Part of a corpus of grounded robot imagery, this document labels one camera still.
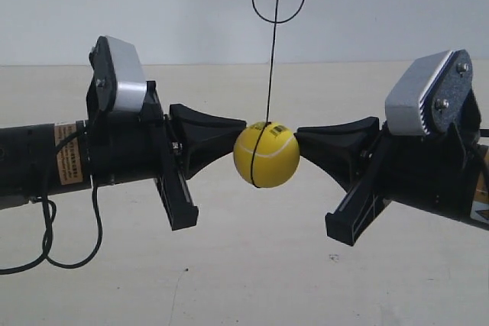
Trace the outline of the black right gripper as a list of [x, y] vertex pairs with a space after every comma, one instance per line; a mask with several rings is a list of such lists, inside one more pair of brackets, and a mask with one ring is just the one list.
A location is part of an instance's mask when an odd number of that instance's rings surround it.
[[348, 191], [337, 209], [325, 215], [327, 235], [354, 245], [389, 202], [481, 228], [474, 203], [482, 174], [480, 126], [478, 103], [469, 92], [442, 137], [393, 136], [384, 128], [371, 162], [368, 155], [380, 133], [377, 117], [299, 127], [301, 157]]

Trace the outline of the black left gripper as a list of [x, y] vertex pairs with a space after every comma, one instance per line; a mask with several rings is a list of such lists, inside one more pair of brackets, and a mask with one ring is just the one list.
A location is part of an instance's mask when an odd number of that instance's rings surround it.
[[155, 81], [147, 82], [139, 112], [102, 111], [94, 82], [89, 85], [86, 104], [83, 169], [93, 184], [110, 186], [153, 179], [171, 229], [195, 226], [199, 209], [193, 204], [186, 179], [230, 154], [247, 127], [246, 121], [209, 115], [180, 103], [170, 105], [169, 116], [182, 138], [182, 172], [172, 151], [169, 121]]

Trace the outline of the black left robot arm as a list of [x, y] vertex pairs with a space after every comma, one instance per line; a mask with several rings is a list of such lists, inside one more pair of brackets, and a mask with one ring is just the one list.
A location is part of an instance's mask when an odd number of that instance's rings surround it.
[[232, 152], [246, 122], [172, 104], [163, 110], [155, 82], [139, 112], [101, 112], [87, 94], [89, 117], [65, 124], [7, 127], [1, 131], [1, 206], [94, 186], [151, 179], [177, 231], [193, 227], [199, 209], [188, 181]]

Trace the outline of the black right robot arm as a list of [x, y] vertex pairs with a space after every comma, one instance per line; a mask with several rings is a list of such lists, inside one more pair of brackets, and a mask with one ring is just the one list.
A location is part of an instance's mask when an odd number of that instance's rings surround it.
[[391, 202], [488, 228], [488, 147], [479, 142], [488, 131], [473, 92], [438, 137], [396, 136], [377, 117], [300, 127], [294, 135], [301, 156], [346, 192], [325, 214], [336, 241], [354, 245]]

